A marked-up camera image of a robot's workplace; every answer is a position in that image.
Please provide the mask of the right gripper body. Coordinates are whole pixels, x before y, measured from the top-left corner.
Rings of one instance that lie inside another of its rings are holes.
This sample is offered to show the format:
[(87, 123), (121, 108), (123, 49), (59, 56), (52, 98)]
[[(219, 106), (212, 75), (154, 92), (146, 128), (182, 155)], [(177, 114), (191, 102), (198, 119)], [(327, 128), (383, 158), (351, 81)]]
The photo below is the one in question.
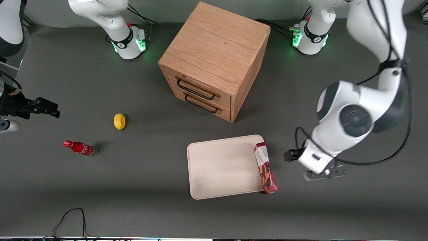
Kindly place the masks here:
[(25, 98), (21, 89), (3, 89), (0, 98), (0, 115), (29, 119), (31, 114), (36, 113), (30, 102), (31, 100)]

